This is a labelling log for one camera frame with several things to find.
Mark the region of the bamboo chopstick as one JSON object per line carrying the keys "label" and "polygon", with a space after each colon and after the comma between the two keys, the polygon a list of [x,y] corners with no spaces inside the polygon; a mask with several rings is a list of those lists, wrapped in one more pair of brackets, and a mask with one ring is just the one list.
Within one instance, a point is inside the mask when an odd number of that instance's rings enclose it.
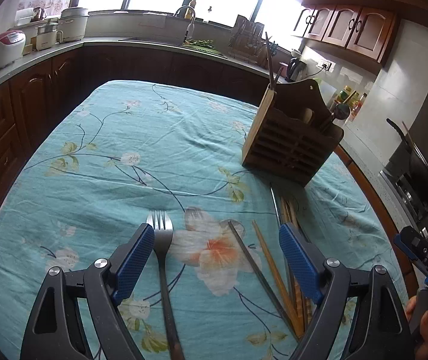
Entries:
{"label": "bamboo chopstick", "polygon": [[297,339],[300,339],[303,336],[303,323],[301,322],[297,310],[294,308],[292,301],[290,300],[289,293],[286,290],[286,286],[281,278],[281,274],[275,264],[275,261],[270,253],[269,247],[265,242],[263,235],[257,222],[255,220],[252,221],[253,228],[255,229],[256,236],[259,239],[260,246],[263,250],[263,254],[268,262],[269,269],[272,273],[272,276],[275,280],[276,286],[278,287],[278,291],[281,295],[281,299],[284,303],[286,314],[289,317],[289,321],[294,328],[294,335]]}

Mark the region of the wooden knife rack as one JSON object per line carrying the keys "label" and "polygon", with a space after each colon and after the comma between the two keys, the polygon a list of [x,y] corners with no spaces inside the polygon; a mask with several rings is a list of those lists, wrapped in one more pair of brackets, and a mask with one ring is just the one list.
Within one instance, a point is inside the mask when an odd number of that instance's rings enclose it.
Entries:
{"label": "wooden knife rack", "polygon": [[228,43],[229,56],[247,63],[265,67],[267,64],[264,24],[238,15]]}

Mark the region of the white red rice cooker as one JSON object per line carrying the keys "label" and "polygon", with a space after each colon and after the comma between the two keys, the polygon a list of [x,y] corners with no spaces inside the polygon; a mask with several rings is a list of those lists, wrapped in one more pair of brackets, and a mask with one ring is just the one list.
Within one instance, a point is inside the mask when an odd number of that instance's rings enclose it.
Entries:
{"label": "white red rice cooker", "polygon": [[0,34],[0,69],[23,56],[26,35],[19,30],[9,30]]}

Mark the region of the silver fork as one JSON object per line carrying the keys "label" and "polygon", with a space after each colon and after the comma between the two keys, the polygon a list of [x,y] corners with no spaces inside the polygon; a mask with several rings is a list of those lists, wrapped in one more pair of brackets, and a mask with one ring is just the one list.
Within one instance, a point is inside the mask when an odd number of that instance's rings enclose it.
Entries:
{"label": "silver fork", "polygon": [[146,222],[154,230],[153,251],[156,254],[159,265],[162,314],[170,358],[175,360],[184,360],[184,351],[176,329],[166,274],[166,257],[173,239],[173,224],[165,211],[150,212],[147,216]]}

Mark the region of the dark metal chopstick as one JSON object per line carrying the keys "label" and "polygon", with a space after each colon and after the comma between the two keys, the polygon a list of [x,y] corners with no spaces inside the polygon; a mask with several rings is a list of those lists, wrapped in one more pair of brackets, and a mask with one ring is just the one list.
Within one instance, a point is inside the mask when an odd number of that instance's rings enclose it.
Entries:
{"label": "dark metal chopstick", "polygon": [[263,287],[263,290],[268,295],[268,297],[269,297],[272,305],[275,307],[276,311],[280,315],[280,317],[283,320],[283,322],[289,328],[290,332],[294,336],[294,339],[296,341],[299,341],[299,338],[295,334],[294,326],[293,326],[292,322],[290,321],[290,318],[289,318],[288,314],[286,314],[286,311],[284,310],[283,306],[278,301],[278,298],[276,297],[274,291],[272,291],[272,289],[271,289],[271,287],[269,285],[269,282],[264,277],[264,275],[263,275],[261,269],[259,268],[258,264],[256,263],[256,261],[254,260],[254,258],[250,254],[250,251],[248,250],[248,248],[243,243],[243,241],[241,239],[241,236],[239,236],[239,234],[237,232],[237,229],[234,227],[234,225],[232,224],[231,220],[228,221],[228,225],[229,225],[229,228],[230,228],[230,230],[231,230],[234,238],[238,242],[239,247],[240,247],[241,251],[244,254],[244,257],[246,258],[246,261],[248,261],[250,267],[252,268],[252,271],[255,273],[258,281],[260,282],[261,286]]}

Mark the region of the silver metal chopstick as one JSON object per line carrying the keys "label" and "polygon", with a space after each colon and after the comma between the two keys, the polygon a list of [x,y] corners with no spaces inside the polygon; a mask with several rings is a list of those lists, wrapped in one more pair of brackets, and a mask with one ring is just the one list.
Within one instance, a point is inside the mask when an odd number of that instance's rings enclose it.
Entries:
{"label": "silver metal chopstick", "polygon": [[283,222],[283,219],[281,217],[281,211],[280,211],[280,208],[279,208],[279,205],[278,205],[278,203],[279,203],[278,202],[278,196],[277,196],[276,191],[273,188],[272,184],[270,184],[269,188],[270,188],[270,193],[271,193],[271,196],[272,196],[272,205],[274,207],[274,212],[275,212],[275,216],[277,218],[278,227],[280,228],[280,226],[283,225],[284,222]]}

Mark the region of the dark wooden chopstick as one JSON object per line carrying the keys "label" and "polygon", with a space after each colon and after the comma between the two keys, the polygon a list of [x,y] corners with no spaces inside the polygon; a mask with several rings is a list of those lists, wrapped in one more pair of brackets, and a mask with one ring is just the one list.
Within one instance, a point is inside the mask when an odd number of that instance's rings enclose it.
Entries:
{"label": "dark wooden chopstick", "polygon": [[266,36],[266,51],[267,51],[267,59],[268,59],[268,66],[269,66],[269,88],[274,91],[275,90],[275,81],[274,81],[274,71],[273,71],[273,63],[272,63],[272,46],[270,37],[265,32]]}

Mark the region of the small white electric pot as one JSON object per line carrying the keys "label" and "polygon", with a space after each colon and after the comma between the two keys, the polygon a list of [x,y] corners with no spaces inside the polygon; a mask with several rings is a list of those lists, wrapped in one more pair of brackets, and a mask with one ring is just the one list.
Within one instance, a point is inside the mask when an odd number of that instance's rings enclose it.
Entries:
{"label": "small white electric pot", "polygon": [[58,28],[57,23],[44,24],[37,28],[35,48],[38,51],[46,50],[56,43],[62,43],[63,40],[63,31]]}

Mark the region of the small metal spoon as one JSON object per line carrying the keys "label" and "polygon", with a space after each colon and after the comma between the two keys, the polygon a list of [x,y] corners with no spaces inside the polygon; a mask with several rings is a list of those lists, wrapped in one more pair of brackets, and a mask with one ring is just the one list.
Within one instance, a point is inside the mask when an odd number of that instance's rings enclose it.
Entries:
{"label": "small metal spoon", "polygon": [[345,120],[351,113],[350,107],[346,103],[335,103],[331,107],[331,114],[326,122],[326,128],[335,120]]}

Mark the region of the large white cooker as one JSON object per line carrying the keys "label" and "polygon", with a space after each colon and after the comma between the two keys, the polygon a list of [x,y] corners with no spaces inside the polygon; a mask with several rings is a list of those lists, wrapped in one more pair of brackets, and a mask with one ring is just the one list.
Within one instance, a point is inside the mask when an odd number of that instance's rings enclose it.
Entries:
{"label": "large white cooker", "polygon": [[69,7],[62,11],[57,26],[57,38],[60,43],[80,41],[85,35],[88,22],[88,9]]}

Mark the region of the teal floral tablecloth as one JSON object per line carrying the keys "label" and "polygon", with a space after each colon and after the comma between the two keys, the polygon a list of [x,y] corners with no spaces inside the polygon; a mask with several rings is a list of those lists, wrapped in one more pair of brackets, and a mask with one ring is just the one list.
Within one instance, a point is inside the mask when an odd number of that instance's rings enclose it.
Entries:
{"label": "teal floral tablecloth", "polygon": [[408,298],[373,208],[336,155],[300,187],[241,165],[256,108],[191,89],[114,80],[95,89],[34,153],[0,208],[0,349],[20,354],[50,267],[85,269],[128,241],[151,211],[169,214],[167,280],[188,359],[287,359],[296,342],[243,249],[279,269],[273,201],[285,198],[327,257],[381,264]]}

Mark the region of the steel electric kettle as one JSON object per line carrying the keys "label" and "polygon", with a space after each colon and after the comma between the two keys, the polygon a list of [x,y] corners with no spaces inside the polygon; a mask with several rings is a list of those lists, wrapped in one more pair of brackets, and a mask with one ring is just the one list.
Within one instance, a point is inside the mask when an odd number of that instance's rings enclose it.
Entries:
{"label": "steel electric kettle", "polygon": [[295,82],[306,67],[301,57],[293,57],[286,69],[286,81]]}

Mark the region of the dark metal fork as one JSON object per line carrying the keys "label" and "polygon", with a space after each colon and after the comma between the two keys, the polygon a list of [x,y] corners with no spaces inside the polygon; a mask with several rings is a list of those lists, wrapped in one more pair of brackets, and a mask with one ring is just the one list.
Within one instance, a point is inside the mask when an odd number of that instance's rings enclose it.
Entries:
{"label": "dark metal fork", "polygon": [[284,67],[283,67],[283,66],[280,66],[280,67],[279,67],[279,69],[278,69],[278,73],[276,74],[275,79],[274,79],[274,83],[273,83],[274,87],[277,85],[278,80],[279,80],[279,78],[281,77],[281,74],[282,74],[283,69],[284,69]]}

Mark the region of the wooden utensil holder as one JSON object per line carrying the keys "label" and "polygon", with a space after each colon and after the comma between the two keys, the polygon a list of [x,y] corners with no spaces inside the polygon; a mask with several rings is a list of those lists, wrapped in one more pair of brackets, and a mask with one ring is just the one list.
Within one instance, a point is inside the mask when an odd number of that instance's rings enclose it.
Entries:
{"label": "wooden utensil holder", "polygon": [[267,88],[242,147],[241,165],[306,186],[342,141],[319,85]]}

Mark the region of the upper wooden wall cabinets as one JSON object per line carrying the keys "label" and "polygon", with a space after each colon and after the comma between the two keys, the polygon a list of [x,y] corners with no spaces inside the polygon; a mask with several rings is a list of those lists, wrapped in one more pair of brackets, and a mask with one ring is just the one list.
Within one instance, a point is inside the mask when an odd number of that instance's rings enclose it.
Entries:
{"label": "upper wooden wall cabinets", "polygon": [[428,27],[428,0],[300,0],[294,35],[383,65],[399,22]]}

